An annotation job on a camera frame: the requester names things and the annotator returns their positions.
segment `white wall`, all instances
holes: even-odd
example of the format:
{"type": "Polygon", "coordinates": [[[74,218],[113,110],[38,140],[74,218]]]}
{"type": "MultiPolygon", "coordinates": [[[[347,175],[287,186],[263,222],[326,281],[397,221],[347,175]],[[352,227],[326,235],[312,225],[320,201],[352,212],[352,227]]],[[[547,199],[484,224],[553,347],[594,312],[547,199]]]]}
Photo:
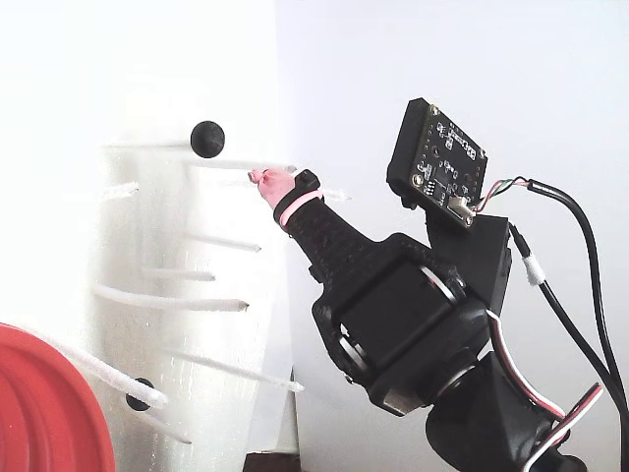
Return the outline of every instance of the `white wall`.
{"type": "MultiPolygon", "coordinates": [[[[607,325],[629,382],[624,217],[629,155],[629,7],[620,1],[277,2],[288,151],[354,200],[337,210],[375,240],[426,242],[420,211],[385,184],[409,99],[436,103],[487,151],[486,185],[523,174],[571,193],[598,236],[607,325]]],[[[526,234],[555,292],[596,344],[585,246],[565,208],[521,189],[493,201],[526,234]]],[[[311,472],[450,470],[426,441],[426,411],[404,419],[372,406],[327,358],[312,320],[320,293],[291,254],[291,316],[300,446],[311,472]]],[[[594,371],[514,262],[503,311],[522,372],[569,408],[594,371]]],[[[617,414],[606,396],[566,452],[617,470],[617,414]]]]}

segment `black cable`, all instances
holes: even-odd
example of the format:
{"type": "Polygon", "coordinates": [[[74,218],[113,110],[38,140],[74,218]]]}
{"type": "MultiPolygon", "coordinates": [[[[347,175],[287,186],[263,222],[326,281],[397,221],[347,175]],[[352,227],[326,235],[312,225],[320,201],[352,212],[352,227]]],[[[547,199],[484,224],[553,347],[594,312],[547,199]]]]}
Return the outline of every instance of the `black cable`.
{"type": "Polygon", "coordinates": [[[602,347],[602,353],[605,357],[607,366],[609,367],[609,373],[614,380],[614,383],[618,386],[618,389],[625,398],[624,385],[622,384],[622,378],[616,364],[616,358],[613,355],[611,344],[609,342],[609,336],[607,334],[607,327],[605,325],[605,317],[602,310],[602,294],[600,292],[600,268],[599,268],[599,254],[597,251],[597,243],[594,237],[594,231],[590,225],[590,221],[586,217],[579,204],[577,204],[572,197],[559,189],[550,187],[547,184],[538,182],[531,179],[527,189],[535,192],[536,194],[544,195],[551,199],[557,200],[564,204],[572,214],[575,216],[583,231],[583,236],[586,240],[586,246],[588,248],[588,258],[590,259],[590,276],[592,282],[592,296],[594,299],[594,310],[597,319],[597,330],[599,331],[600,346],[602,347]]]}
{"type": "MultiPolygon", "coordinates": [[[[511,234],[513,235],[513,241],[522,257],[527,258],[528,256],[530,256],[531,249],[524,239],[524,236],[522,236],[518,229],[511,223],[509,223],[509,229],[511,230],[511,234]]],[[[545,281],[544,283],[542,283],[540,285],[540,289],[546,301],[559,318],[559,321],[565,327],[566,331],[568,331],[568,334],[570,334],[570,337],[572,337],[579,349],[581,349],[588,361],[590,361],[590,364],[594,367],[595,371],[597,371],[597,374],[599,374],[602,383],[605,385],[605,388],[609,392],[609,396],[611,396],[611,399],[616,405],[618,414],[620,415],[621,425],[621,470],[622,472],[628,472],[629,462],[627,461],[627,457],[629,457],[629,442],[627,441],[626,431],[629,431],[629,409],[627,408],[624,394],[622,390],[618,387],[618,385],[616,385],[616,382],[614,381],[610,372],[607,370],[607,367],[594,351],[592,346],[590,346],[590,344],[583,337],[579,329],[572,323],[572,320],[570,320],[570,317],[565,312],[565,310],[559,303],[559,300],[557,300],[557,297],[552,292],[552,289],[550,288],[548,282],[545,281]]]]}

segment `red bucket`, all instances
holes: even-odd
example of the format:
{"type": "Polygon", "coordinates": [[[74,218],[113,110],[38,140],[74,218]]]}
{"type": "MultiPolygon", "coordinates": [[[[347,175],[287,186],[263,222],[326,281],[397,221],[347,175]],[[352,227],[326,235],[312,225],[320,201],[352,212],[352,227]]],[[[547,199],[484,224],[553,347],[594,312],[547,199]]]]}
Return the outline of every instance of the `red bucket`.
{"type": "Polygon", "coordinates": [[[107,423],[56,349],[0,324],[0,471],[114,472],[107,423]]]}

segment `black ball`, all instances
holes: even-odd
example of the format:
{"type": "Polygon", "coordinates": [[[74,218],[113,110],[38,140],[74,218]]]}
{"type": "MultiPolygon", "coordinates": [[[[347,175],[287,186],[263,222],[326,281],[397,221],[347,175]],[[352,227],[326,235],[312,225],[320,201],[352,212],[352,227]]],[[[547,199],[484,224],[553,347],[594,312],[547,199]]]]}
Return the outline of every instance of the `black ball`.
{"type": "MultiPolygon", "coordinates": [[[[142,377],[138,377],[136,380],[139,383],[141,383],[141,384],[148,385],[151,388],[154,388],[153,384],[150,381],[148,381],[147,379],[143,379],[142,377]]],[[[150,408],[150,406],[148,406],[143,401],[140,401],[137,398],[134,398],[134,397],[132,397],[130,395],[127,395],[126,399],[127,399],[127,404],[129,406],[131,406],[131,408],[136,410],[136,411],[146,411],[148,408],[150,408]]]]}
{"type": "Polygon", "coordinates": [[[216,157],[225,147],[225,133],[213,121],[201,121],[190,134],[190,146],[201,157],[216,157]]]}

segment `circuit board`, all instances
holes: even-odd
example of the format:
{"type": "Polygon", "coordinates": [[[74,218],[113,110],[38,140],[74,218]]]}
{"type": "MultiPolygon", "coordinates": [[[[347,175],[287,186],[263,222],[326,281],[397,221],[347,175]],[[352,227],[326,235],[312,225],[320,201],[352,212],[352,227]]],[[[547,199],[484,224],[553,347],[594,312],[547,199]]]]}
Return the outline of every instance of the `circuit board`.
{"type": "Polygon", "coordinates": [[[418,98],[409,103],[387,181],[405,206],[420,205],[469,227],[486,164],[481,147],[438,108],[418,98]]]}

